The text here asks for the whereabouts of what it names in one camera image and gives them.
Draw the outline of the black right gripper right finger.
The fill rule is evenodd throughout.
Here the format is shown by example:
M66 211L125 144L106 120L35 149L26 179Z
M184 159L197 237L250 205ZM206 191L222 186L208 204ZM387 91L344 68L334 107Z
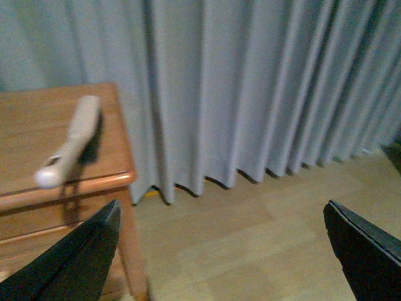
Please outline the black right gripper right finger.
M323 210L334 254L357 300L400 300L400 240L340 203Z

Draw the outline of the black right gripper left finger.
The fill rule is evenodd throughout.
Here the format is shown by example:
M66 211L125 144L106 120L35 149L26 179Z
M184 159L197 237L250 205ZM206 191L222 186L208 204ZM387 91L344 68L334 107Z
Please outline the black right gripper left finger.
M120 234L121 203L90 219L1 282L1 300L99 300Z

